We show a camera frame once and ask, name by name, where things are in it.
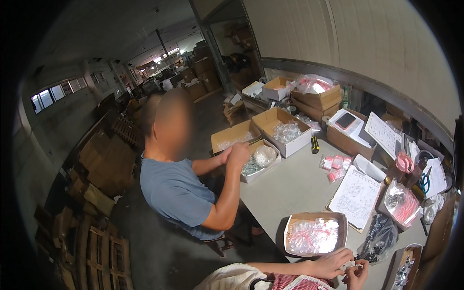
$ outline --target man's arm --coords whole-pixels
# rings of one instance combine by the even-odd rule
[[[227,157],[230,154],[231,150],[232,150],[232,146],[228,147],[226,150],[224,150],[224,152],[222,152],[218,156],[214,156],[210,159],[193,160],[192,161],[193,172],[195,172],[197,176],[202,176],[202,175],[205,175],[215,170],[216,168],[218,168],[219,166],[227,162]]]
[[[225,231],[233,226],[240,201],[240,172],[250,158],[248,143],[236,143],[228,155],[224,188],[206,220],[201,224],[207,228]]]

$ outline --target plastic bag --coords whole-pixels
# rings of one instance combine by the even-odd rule
[[[288,84],[290,90],[297,90],[302,94],[320,94],[334,87],[331,79],[316,74],[301,75],[295,81]]]
[[[218,143],[217,144],[218,145],[218,150],[219,151],[226,150],[227,147],[232,146],[235,143],[247,142],[247,141],[249,141],[249,140],[251,140],[253,138],[256,138],[256,136],[254,136],[253,133],[248,131],[248,132],[246,132],[246,134],[243,137],[235,138],[232,141],[224,141],[224,142]]]
[[[254,156],[256,163],[263,168],[268,167],[277,158],[277,154],[274,148],[268,147],[266,145],[259,146],[256,149]]]
[[[338,220],[302,219],[291,224],[288,244],[296,255],[322,254],[335,250],[337,240]]]
[[[332,162],[332,168],[340,169],[343,166],[343,156],[335,155],[334,161]]]
[[[298,122],[293,120],[290,120],[288,124],[279,121],[273,129],[274,134],[272,137],[283,144],[290,142],[302,134],[300,128],[298,127]]]
[[[327,174],[327,177],[329,178],[330,184],[337,182],[341,179],[343,179],[346,175],[346,171],[343,168],[337,169],[335,171],[332,171],[331,173]]]
[[[355,260],[364,259],[371,265],[381,263],[393,253],[397,241],[398,228],[393,220],[383,214],[375,215],[366,240],[358,248]]]
[[[330,155],[322,155],[321,163],[319,163],[319,168],[326,170],[332,169],[332,163],[334,162],[334,157]]]
[[[420,203],[412,191],[397,182],[396,177],[388,186],[384,203],[393,218],[405,228],[412,226],[415,218],[422,213]]]
[[[425,200],[422,215],[424,216],[424,222],[426,225],[430,225],[433,222],[437,212],[443,207],[444,202],[445,199],[441,194],[436,194]]]

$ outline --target brown box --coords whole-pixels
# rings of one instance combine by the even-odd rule
[[[230,78],[232,84],[238,91],[242,91],[249,84],[257,80],[255,75],[253,74],[253,71],[251,70],[251,67],[245,67],[241,69],[239,72],[231,72]]]
[[[346,215],[343,213],[336,213],[336,212],[312,212],[312,213],[294,213],[290,215],[287,226],[284,230],[284,249],[287,253],[291,255],[296,255],[300,257],[317,257],[322,256],[325,253],[320,254],[297,254],[290,251],[289,246],[289,237],[290,237],[290,228],[291,225],[296,222],[297,220],[315,220],[317,218],[323,218],[324,220],[327,219],[336,219],[338,220],[338,240],[337,246],[335,250],[341,247],[344,247],[347,242],[348,236],[348,221]]]
[[[288,124],[290,121],[296,121],[302,134],[287,143],[281,143],[272,137],[274,135],[274,127],[279,121],[285,124]],[[284,158],[289,157],[296,151],[311,143],[311,127],[278,107],[274,107],[254,116],[253,122],[261,131],[263,138],[274,144]]]
[[[342,101],[342,94],[340,93],[340,85],[336,85],[330,90],[320,94],[302,94],[297,91],[291,92],[292,97],[297,101],[313,107],[319,111],[325,111]]]
[[[331,117],[331,116],[335,115],[335,113],[340,108],[340,104],[336,104],[333,107],[330,107],[325,111],[319,111],[317,109],[314,109],[313,107],[310,107],[308,105],[300,103],[299,101],[297,101],[297,100],[295,100],[293,98],[292,98],[291,101],[304,114],[311,117],[311,119],[316,120],[316,121],[321,122],[321,123],[322,123],[322,117],[324,117],[324,116],[330,116]]]
[[[205,71],[198,78],[203,82],[209,93],[221,87],[215,70]]]
[[[350,109],[345,110],[357,116],[364,122],[367,120],[367,117],[361,113],[355,112]],[[346,136],[345,134],[333,128],[332,126],[327,126],[327,140],[330,143],[337,146],[338,148],[340,148],[342,151],[350,154],[351,156],[361,154],[369,161],[372,159],[372,155],[374,154],[375,148],[377,147],[377,144],[375,144],[372,148],[368,148],[351,139],[350,137]]]
[[[256,140],[261,139],[261,133],[259,132],[255,123],[253,123],[251,120],[247,120],[231,128],[214,133],[211,135],[211,147],[213,148],[213,153],[216,154],[221,152],[221,150],[218,149],[218,144],[226,141],[233,142],[236,139],[243,138],[247,132],[251,132],[251,134],[254,136],[253,139],[248,141],[249,143],[253,143]]]
[[[197,60],[202,59],[204,57],[206,58],[211,57],[211,50],[209,49],[209,46],[194,47],[193,52],[195,53],[195,58]]]
[[[387,107],[387,111],[392,114],[393,116],[403,120],[403,121],[408,121],[408,122],[411,122],[412,121],[412,117],[401,111],[400,109],[398,109],[397,107],[393,106],[392,104],[390,103],[386,103],[386,107]]]
[[[407,284],[403,287],[403,290],[409,290],[414,283],[417,270],[419,268],[420,262],[420,253],[422,252],[422,245],[419,244],[410,244],[406,248],[399,249],[395,252],[395,260],[393,262],[392,272],[385,286],[385,290],[393,289],[395,283],[396,273],[400,270],[400,267],[404,265],[406,257],[414,259],[414,264],[412,265],[411,271],[407,275]]]
[[[211,58],[204,58],[193,64],[193,70],[197,76],[200,76],[205,71],[213,71],[214,69],[214,63]]]
[[[189,87],[185,87],[185,89],[192,96],[193,100],[196,100],[199,97],[206,95],[206,89],[202,82],[198,82]]]
[[[191,67],[187,67],[180,72],[180,76],[185,81],[185,83],[191,82],[197,76],[195,75],[195,71]]]

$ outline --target wall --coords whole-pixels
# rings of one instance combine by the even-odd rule
[[[264,58],[310,61],[386,84],[451,133],[461,114],[449,65],[406,0],[243,0]]]
[[[103,72],[108,81],[105,87],[93,83],[90,74],[94,72]],[[82,76],[88,87],[35,114],[31,96],[63,80]],[[97,121],[91,114],[94,108],[116,88],[106,62],[45,66],[37,76],[23,80],[13,132],[13,171],[19,210],[30,239],[37,229],[33,218],[36,206],[45,204],[65,159]]]

